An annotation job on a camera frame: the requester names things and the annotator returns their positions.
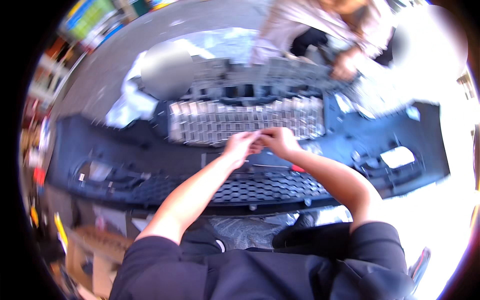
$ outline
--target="cardboard box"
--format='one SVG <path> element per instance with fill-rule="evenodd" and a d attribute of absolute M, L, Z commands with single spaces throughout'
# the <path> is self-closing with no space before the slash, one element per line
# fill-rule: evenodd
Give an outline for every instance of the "cardboard box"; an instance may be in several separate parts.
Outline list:
<path fill-rule="evenodd" d="M 108 298 L 116 270 L 133 241 L 96 230 L 92 226 L 75 230 L 66 229 L 66 232 L 68 236 L 65 260 L 67 273 L 96 296 Z M 93 261 L 92 275 L 83 269 L 88 261 Z"/>

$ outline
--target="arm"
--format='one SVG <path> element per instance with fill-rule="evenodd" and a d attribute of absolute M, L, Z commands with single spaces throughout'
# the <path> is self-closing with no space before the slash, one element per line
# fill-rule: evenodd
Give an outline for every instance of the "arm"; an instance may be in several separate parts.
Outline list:
<path fill-rule="evenodd" d="M 367 58 L 376 58 L 387 49 L 392 36 L 393 15 L 384 0 L 370 0 L 353 33 L 357 41 L 339 53 L 333 64 L 332 78 L 351 80 Z"/>
<path fill-rule="evenodd" d="M 161 236 L 180 244 L 185 230 L 200 216 L 213 194 L 245 158 L 262 150 L 252 145 L 260 132 L 237 133 L 227 141 L 223 154 L 177 187 L 135 240 Z"/>
<path fill-rule="evenodd" d="M 376 211 L 376 204 L 382 199 L 372 184 L 357 171 L 303 150 L 287 128 L 264 129 L 259 141 L 278 157 L 311 174 L 338 202 L 345 205 L 353 217 L 350 232 L 360 225 L 378 220 L 373 213 Z"/>

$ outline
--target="hand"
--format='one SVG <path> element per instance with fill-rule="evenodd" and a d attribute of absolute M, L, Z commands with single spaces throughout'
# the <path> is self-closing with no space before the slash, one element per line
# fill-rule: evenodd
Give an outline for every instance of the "hand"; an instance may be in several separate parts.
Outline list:
<path fill-rule="evenodd" d="M 338 54 L 330 77 L 337 80 L 352 80 L 357 73 L 356 61 L 360 56 L 362 56 L 362 51 L 358 46 Z"/>
<path fill-rule="evenodd" d="M 250 154 L 259 154 L 263 145 L 253 144 L 260 136 L 260 131 L 240 132 L 227 140 L 222 156 L 230 161 L 233 169 L 240 168 Z"/>
<path fill-rule="evenodd" d="M 261 130 L 262 135 L 254 145 L 264 145 L 269 147 L 279 158 L 290 161 L 292 155 L 298 151 L 303 151 L 295 139 L 292 130 L 285 127 L 271 127 Z"/>

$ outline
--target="black plastic grille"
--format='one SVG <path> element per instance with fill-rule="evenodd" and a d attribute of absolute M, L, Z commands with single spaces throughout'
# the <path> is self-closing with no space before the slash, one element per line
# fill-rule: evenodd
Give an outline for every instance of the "black plastic grille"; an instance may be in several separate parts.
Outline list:
<path fill-rule="evenodd" d="M 181 180 L 153 176 L 136 188 L 132 202 L 160 204 L 179 184 Z M 303 201 L 326 193 L 326 190 L 310 175 L 288 172 L 269 178 L 227 180 L 214 194 L 212 203 Z"/>

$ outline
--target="white shirt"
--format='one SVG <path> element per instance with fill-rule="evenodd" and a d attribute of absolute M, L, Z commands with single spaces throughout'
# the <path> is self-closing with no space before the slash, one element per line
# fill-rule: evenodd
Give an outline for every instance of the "white shirt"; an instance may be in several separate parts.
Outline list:
<path fill-rule="evenodd" d="M 351 32 L 337 13 L 322 10 L 317 0 L 276 0 L 270 15 L 252 47 L 250 64 L 264 64 L 270 57 L 289 51 L 293 40 L 310 27 L 345 42 L 357 43 L 370 58 L 386 49 L 391 36 L 393 15 L 385 0 L 369 0 L 365 15 L 357 26 L 363 40 Z"/>

